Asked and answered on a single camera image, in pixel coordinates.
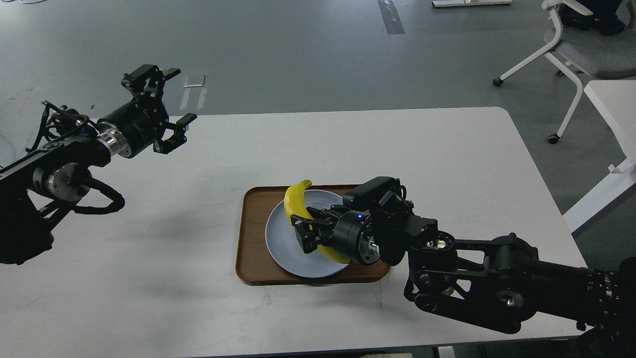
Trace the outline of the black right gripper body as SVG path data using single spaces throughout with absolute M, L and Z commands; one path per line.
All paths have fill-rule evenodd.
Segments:
M 344 258 L 363 266 L 379 261 L 368 215 L 357 211 L 344 213 L 332 232 L 332 247 Z

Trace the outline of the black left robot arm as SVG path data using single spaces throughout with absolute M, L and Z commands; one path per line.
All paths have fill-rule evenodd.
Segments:
M 92 176 L 91 166 L 102 168 L 113 156 L 131 159 L 148 147 L 168 154 L 186 143 L 197 116 L 172 123 L 162 102 L 165 83 L 179 73 L 143 64 L 125 74 L 121 84 L 132 99 L 97 122 L 43 102 L 34 145 L 1 170 L 2 264 L 21 265 L 50 250 L 52 230 L 70 212 L 104 215 L 125 206 L 121 193 Z

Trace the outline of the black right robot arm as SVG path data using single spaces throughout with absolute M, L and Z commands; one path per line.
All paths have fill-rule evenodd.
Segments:
M 538 249 L 515 233 L 490 241 L 458 240 L 438 222 L 413 212 L 396 178 L 377 177 L 326 209 L 304 203 L 309 180 L 290 186 L 284 210 L 301 249 L 368 266 L 395 267 L 407 258 L 404 296 L 422 311 L 506 334 L 541 312 L 574 320 L 577 342 L 635 355 L 635 259 L 619 270 L 543 262 Z

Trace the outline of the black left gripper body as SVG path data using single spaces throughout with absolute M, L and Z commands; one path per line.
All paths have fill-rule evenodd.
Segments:
M 168 113 L 163 102 L 152 96 L 134 99 L 97 121 L 98 129 L 114 128 L 123 135 L 126 145 L 121 157 L 132 158 L 161 139 Z

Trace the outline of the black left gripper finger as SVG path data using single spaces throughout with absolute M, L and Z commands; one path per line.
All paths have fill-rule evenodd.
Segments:
M 164 106 L 162 97 L 165 83 L 180 73 L 179 68 L 161 70 L 154 64 L 143 64 L 131 73 L 125 73 L 121 79 L 121 85 L 133 96 L 126 105 L 132 104 L 137 99 L 152 98 Z
M 160 154 L 169 154 L 186 143 L 188 138 L 186 138 L 185 133 L 188 131 L 188 125 L 195 119 L 197 119 L 195 113 L 187 113 L 175 123 L 169 122 L 168 119 L 157 122 L 155 124 L 157 135 L 153 142 L 153 151 Z M 164 140 L 163 135 L 166 130 L 171 130 L 172 136 Z

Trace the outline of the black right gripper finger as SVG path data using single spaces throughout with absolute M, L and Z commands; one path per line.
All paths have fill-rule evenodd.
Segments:
M 295 223 L 297 241 L 304 254 L 318 250 L 323 255 L 338 255 L 331 245 L 335 223 Z
M 346 207 L 329 207 L 316 209 L 307 208 L 308 214 L 291 215 L 291 224 L 294 227 L 302 227 L 304 230 L 333 230 L 337 222 L 348 212 Z

